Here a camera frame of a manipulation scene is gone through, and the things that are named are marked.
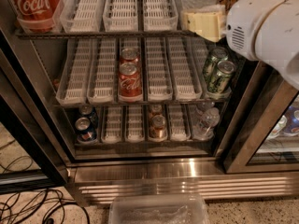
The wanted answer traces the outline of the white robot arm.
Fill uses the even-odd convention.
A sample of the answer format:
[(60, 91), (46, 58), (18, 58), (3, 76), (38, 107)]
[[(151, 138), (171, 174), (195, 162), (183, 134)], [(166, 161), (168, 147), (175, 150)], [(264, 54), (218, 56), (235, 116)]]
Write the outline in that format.
[(250, 61), (276, 69), (299, 90), (299, 0), (239, 0), (223, 5), (184, 9), (182, 27), (211, 42), (222, 38)]

